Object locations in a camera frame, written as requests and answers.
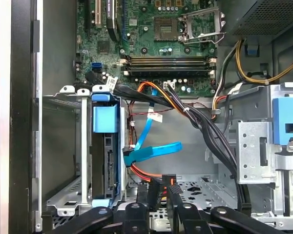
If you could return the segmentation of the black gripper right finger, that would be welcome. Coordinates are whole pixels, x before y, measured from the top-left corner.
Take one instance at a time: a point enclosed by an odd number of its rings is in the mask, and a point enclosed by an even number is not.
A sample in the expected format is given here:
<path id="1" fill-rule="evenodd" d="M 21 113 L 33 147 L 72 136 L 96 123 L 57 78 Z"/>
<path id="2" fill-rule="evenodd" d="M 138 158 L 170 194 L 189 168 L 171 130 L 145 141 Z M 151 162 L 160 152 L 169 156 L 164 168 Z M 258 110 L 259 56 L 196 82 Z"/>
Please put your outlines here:
<path id="1" fill-rule="evenodd" d="M 178 184 L 167 186 L 167 214 L 173 234 L 282 234 L 283 232 L 225 206 L 210 213 L 184 203 Z"/>

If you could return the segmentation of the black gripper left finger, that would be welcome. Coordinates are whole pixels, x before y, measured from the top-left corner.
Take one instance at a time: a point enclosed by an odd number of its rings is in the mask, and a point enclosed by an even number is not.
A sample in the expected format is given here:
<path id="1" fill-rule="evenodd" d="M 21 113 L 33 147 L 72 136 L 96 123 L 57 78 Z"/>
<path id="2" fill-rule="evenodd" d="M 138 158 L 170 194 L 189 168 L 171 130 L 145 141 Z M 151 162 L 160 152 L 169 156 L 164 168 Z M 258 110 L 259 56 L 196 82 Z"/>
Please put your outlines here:
<path id="1" fill-rule="evenodd" d="M 73 218 L 48 234 L 148 234 L 147 185 L 137 187 L 134 202 L 122 202 L 116 209 L 96 207 Z"/>

